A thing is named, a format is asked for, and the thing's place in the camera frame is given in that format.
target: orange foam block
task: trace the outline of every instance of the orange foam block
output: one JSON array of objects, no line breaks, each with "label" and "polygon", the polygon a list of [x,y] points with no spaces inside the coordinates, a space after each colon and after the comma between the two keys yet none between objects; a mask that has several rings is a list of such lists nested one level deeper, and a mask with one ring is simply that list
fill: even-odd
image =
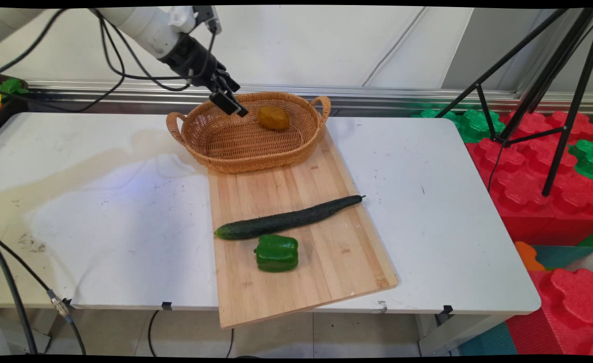
[{"label": "orange foam block", "polygon": [[523,241],[513,242],[527,271],[545,271],[545,266],[536,261],[536,250]]}]

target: tiled floor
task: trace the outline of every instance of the tiled floor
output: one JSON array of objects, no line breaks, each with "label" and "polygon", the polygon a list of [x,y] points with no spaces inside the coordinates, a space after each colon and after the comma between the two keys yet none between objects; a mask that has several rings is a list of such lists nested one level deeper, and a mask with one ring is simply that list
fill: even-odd
[{"label": "tiled floor", "polygon": [[[151,356],[147,332],[153,312],[76,310],[88,354]],[[75,336],[57,319],[47,354],[79,354]],[[230,358],[350,358],[419,356],[413,315],[294,313],[236,328]],[[224,357],[230,330],[217,312],[159,312],[151,329],[158,356]]]}]

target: wooden cutting board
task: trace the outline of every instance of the wooden cutting board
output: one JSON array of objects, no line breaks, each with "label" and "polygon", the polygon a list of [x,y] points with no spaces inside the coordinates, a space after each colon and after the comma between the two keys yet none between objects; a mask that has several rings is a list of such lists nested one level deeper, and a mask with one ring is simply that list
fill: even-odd
[{"label": "wooden cutting board", "polygon": [[[213,229],[358,195],[330,134],[307,160],[241,174],[209,170]],[[374,191],[361,191],[370,198]],[[395,287],[398,279],[362,204],[278,234],[299,243],[299,264],[284,273],[257,268],[258,239],[214,237],[220,326],[279,317]]]}]

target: cucumber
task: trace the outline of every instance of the cucumber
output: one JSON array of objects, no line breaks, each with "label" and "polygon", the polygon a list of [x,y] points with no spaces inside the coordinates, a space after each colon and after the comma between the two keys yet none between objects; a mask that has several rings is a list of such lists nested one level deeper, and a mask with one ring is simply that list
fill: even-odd
[{"label": "cucumber", "polygon": [[361,203],[364,197],[359,195],[347,196],[301,211],[274,214],[273,216],[255,218],[253,220],[235,221],[222,225],[216,229],[214,234],[221,239],[248,239],[262,236],[263,234],[280,232],[285,229],[301,227],[322,221],[345,207]]}]

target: tripod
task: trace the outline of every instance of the tripod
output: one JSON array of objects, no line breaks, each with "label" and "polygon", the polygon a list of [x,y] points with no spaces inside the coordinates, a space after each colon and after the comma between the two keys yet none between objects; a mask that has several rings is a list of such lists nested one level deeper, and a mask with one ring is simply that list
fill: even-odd
[{"label": "tripod", "polygon": [[570,105],[570,110],[567,114],[564,126],[557,127],[555,129],[548,131],[543,131],[542,133],[536,133],[533,135],[525,136],[523,138],[517,138],[514,140],[511,140],[511,136],[515,129],[518,127],[518,124],[520,124],[520,121],[522,120],[522,117],[524,117],[524,114],[527,112],[533,113],[534,110],[536,110],[536,106],[538,106],[538,103],[540,103],[543,96],[545,96],[545,93],[549,89],[554,78],[556,78],[558,73],[563,69],[564,65],[567,64],[572,54],[578,48],[580,42],[582,42],[585,35],[587,35],[585,29],[588,27],[588,25],[591,23],[593,19],[593,8],[584,8],[582,12],[580,12],[579,17],[573,23],[572,28],[570,28],[570,30],[565,35],[563,41],[561,41],[561,44],[558,46],[558,48],[556,48],[556,51],[545,65],[545,68],[541,71],[540,75],[538,75],[538,78],[536,78],[536,81],[533,85],[531,85],[531,87],[525,94],[524,99],[522,99],[522,101],[520,102],[520,105],[513,114],[513,117],[511,117],[511,120],[499,135],[496,135],[496,131],[494,131],[494,125],[491,120],[491,115],[489,114],[487,101],[485,100],[485,95],[482,90],[481,84],[485,80],[487,80],[487,78],[489,78],[501,66],[508,62],[509,59],[516,55],[518,51],[520,51],[522,48],[524,48],[524,46],[529,44],[529,42],[531,42],[531,40],[538,36],[538,34],[540,34],[543,30],[545,30],[552,23],[554,23],[554,21],[556,21],[556,19],[563,15],[564,12],[566,12],[567,10],[568,9],[556,10],[549,18],[545,19],[543,23],[541,23],[538,27],[536,27],[536,29],[531,31],[531,33],[529,33],[527,37],[520,41],[520,43],[518,43],[512,50],[510,50],[498,62],[496,62],[496,64],[494,64],[490,69],[488,69],[482,76],[477,78],[474,81],[474,83],[467,87],[467,89],[464,92],[462,92],[453,102],[448,104],[448,106],[446,106],[444,110],[442,110],[435,116],[438,118],[444,117],[444,115],[448,111],[454,108],[460,101],[462,101],[471,92],[473,92],[473,90],[476,90],[478,92],[478,97],[480,98],[480,103],[482,104],[482,111],[485,113],[485,118],[487,118],[487,124],[489,127],[491,140],[501,143],[501,147],[508,147],[514,143],[540,138],[541,136],[561,133],[561,138],[559,139],[558,145],[556,147],[556,154],[554,154],[552,165],[550,166],[549,173],[547,174],[547,179],[545,180],[545,186],[543,187],[543,196],[548,196],[550,191],[552,190],[552,184],[554,184],[554,178],[556,177],[558,166],[561,163],[561,158],[563,158],[563,152],[565,151],[567,140],[570,137],[572,126],[580,106],[580,101],[582,100],[583,93],[585,92],[585,88],[587,87],[589,76],[591,75],[591,70],[593,69],[593,40],[591,42],[591,47],[589,48],[585,64],[582,68],[582,72],[580,74],[580,78],[576,86],[572,104]]}]

